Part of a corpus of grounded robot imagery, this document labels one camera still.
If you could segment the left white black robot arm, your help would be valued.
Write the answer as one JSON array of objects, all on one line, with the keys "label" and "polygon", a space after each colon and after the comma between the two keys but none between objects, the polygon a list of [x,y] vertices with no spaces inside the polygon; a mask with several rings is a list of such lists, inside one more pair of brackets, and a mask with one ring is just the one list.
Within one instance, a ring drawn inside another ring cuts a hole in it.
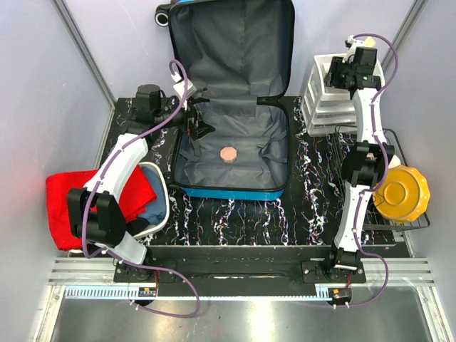
[{"label": "left white black robot arm", "polygon": [[71,234],[81,239],[83,252],[88,251],[88,244],[94,244],[113,253],[129,265],[129,274],[139,282],[152,277],[154,265],[147,260],[151,256],[147,247],[128,231],[120,209],[122,191],[148,153],[153,133],[179,127],[196,141],[214,132],[189,102],[196,91],[192,82],[178,81],[173,88],[175,95],[166,97],[157,85],[139,86],[132,99],[132,117],[114,150],[84,186],[72,188],[67,194]]}]

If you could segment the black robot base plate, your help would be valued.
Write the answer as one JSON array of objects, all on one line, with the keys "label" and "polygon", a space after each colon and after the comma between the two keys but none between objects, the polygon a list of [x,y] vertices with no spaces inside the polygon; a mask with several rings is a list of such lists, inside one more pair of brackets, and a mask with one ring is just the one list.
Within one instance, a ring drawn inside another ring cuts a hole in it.
[{"label": "black robot base plate", "polygon": [[323,247],[159,247],[146,263],[172,269],[189,279],[271,277],[305,284],[366,282],[369,264],[393,271],[410,261],[405,245],[369,246],[367,254],[349,256]]}]

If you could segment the red garment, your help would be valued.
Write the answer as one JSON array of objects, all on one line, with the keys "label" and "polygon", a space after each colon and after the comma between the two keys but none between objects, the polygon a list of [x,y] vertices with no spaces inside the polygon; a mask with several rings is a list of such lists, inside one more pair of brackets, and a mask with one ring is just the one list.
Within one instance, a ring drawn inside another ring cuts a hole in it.
[{"label": "red garment", "polygon": [[[46,179],[46,208],[51,236],[58,249],[80,249],[82,242],[71,234],[67,194],[72,188],[81,188],[96,174],[96,170],[63,172]],[[133,221],[145,211],[145,206],[157,196],[141,166],[137,166],[125,184],[120,196],[120,209],[126,222]]]}]

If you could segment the blue fish print suitcase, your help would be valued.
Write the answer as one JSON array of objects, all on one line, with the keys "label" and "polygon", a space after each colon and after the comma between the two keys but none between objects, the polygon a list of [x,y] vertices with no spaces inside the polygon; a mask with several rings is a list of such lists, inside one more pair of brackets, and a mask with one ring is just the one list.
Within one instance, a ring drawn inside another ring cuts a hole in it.
[{"label": "blue fish print suitcase", "polygon": [[[179,133],[171,166],[189,196],[274,201],[289,182],[289,87],[295,8],[291,1],[168,1],[157,7],[175,58],[197,92],[190,98],[216,130]],[[223,147],[237,149],[232,164]]]}]

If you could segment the blue garment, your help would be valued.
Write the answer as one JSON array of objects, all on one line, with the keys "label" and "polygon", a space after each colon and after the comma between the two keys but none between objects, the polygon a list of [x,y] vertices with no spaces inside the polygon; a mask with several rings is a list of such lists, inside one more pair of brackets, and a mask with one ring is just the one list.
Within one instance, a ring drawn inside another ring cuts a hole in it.
[{"label": "blue garment", "polygon": [[145,206],[145,211],[138,217],[145,218],[150,224],[157,225],[163,221],[167,214],[165,192],[160,177],[150,168],[142,166],[147,180],[154,190],[157,198]]}]

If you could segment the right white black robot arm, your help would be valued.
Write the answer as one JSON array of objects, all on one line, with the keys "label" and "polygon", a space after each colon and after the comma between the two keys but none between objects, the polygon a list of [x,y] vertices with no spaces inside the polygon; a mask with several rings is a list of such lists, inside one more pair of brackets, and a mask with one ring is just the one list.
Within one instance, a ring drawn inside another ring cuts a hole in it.
[{"label": "right white black robot arm", "polygon": [[380,117],[384,85],[374,74],[376,48],[353,47],[331,61],[325,84],[348,91],[356,112],[356,142],[345,156],[341,176],[345,184],[343,214],[330,254],[322,261],[323,275],[342,282],[363,273],[361,235],[372,194],[385,182],[395,148],[385,139]]}]

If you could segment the black garment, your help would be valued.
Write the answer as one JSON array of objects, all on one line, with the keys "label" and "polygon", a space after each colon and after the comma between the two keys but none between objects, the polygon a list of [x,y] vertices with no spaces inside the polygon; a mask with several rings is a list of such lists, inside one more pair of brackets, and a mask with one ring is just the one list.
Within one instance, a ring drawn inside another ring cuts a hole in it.
[{"label": "black garment", "polygon": [[149,227],[150,223],[147,219],[138,217],[127,223],[127,232],[132,236],[142,233]]}]

